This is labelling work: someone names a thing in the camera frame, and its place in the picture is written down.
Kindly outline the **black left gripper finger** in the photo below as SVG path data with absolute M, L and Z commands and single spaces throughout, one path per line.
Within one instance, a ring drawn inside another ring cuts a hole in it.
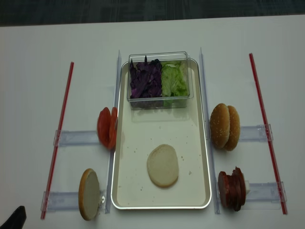
M 19 206 L 11 216 L 0 226 L 0 229 L 22 229 L 26 221 L 26 210 Z

